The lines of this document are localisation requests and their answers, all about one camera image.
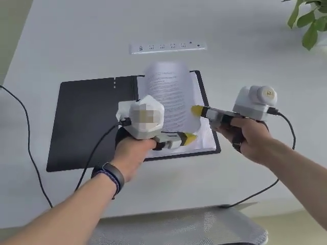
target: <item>black wristband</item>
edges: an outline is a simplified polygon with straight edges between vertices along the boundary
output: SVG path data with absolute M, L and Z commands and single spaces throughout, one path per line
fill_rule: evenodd
M 93 171 L 92 171 L 92 175 L 91 178 L 93 178 L 94 176 L 96 176 L 99 173 L 108 173 L 107 176 L 111 179 L 111 177 L 113 177 L 116 182 L 114 181 L 114 183 L 117 186 L 117 191 L 115 193 L 115 195 L 117 195 L 123 188 L 124 184 L 125 184 L 125 178 L 122 175 L 122 173 L 119 171 L 118 168 L 116 168 L 115 166 L 111 165 L 109 162 L 106 162 L 104 165 L 98 165 L 95 166 Z

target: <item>book page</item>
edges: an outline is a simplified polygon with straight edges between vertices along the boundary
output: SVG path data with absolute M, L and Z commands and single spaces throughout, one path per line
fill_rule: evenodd
M 200 91 L 197 76 L 194 72 L 191 72 L 193 98 L 196 105 L 204 106 L 202 94 Z M 146 82 L 144 77 L 137 78 L 137 87 L 139 97 L 147 95 Z M 181 146 L 176 149 L 163 149 L 161 151 L 149 151 L 147 158 L 156 158 L 161 156 L 173 156 L 187 153 L 207 152 L 216 150 L 216 143 L 211 131 L 209 121 L 206 118 L 200 118 L 200 129 L 195 133 L 197 139 L 189 145 Z
M 163 131 L 195 133 L 200 120 L 191 113 L 195 105 L 193 83 L 183 63 L 158 62 L 145 72 L 146 94 L 163 104 L 165 118 Z

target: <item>white desk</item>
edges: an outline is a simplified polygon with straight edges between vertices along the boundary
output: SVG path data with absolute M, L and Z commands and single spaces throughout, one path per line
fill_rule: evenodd
M 300 34 L 286 26 L 291 10 L 291 3 L 280 0 L 34 0 L 4 85 L 30 114 L 32 153 L 53 203 L 70 195 L 81 175 L 81 170 L 45 171 L 60 83 L 137 75 L 158 60 L 181 60 L 200 70 L 210 105 L 221 109 L 232 109 L 242 86 L 271 85 L 278 107 L 293 122 L 297 149 L 327 166 L 327 55 L 301 47 Z M 205 40 L 208 51 L 128 54 L 131 41 L 182 38 Z M 29 222 L 48 204 L 28 157 L 24 112 L 3 91 L 0 105 L 3 228 Z M 270 118 L 268 125 L 291 144 L 281 118 Z M 144 163 L 104 216 L 233 203 L 275 180 L 219 139 L 218 155 Z M 280 184 L 251 201 L 285 197 L 291 193 Z

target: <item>green plant leaf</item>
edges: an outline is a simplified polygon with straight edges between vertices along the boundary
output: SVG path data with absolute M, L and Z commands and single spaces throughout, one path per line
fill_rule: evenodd
M 327 16 L 320 17 L 315 21 L 316 29 L 320 32 L 324 32 L 327 24 Z
M 297 0 L 296 1 L 296 4 L 295 4 L 295 7 L 294 7 L 294 10 L 287 22 L 287 25 L 290 27 L 290 28 L 293 28 L 294 26 L 294 23 L 298 17 L 298 10 L 299 10 L 299 6 L 304 2 L 304 0 Z
M 308 24 L 312 23 L 315 20 L 315 14 L 313 11 L 301 16 L 298 20 L 297 20 L 297 27 L 301 28 L 301 27 L 305 27 Z
M 312 3 L 315 3 L 317 5 L 320 5 L 321 4 L 321 1 L 322 0 L 305 0 L 306 4 L 312 4 Z
M 317 43 L 318 39 L 318 32 L 315 26 L 315 21 L 310 25 L 307 32 L 304 34 L 302 39 L 302 45 L 307 50 L 310 50 L 313 48 L 313 46 Z

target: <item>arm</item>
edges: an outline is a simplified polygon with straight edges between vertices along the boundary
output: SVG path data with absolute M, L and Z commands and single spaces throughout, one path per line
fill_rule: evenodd
M 266 144 L 268 167 L 327 230 L 327 169 L 272 140 Z
M 124 139 L 118 144 L 111 162 L 131 180 L 155 141 Z M 87 181 L 71 197 L 28 224 L 1 245 L 82 245 L 87 244 L 101 214 L 111 202 L 116 185 L 98 174 Z
M 269 168 L 327 230 L 327 169 L 273 139 L 266 127 L 254 120 L 234 118 L 231 125 L 241 128 L 246 139 L 241 153 Z M 230 129 L 214 129 L 232 141 Z

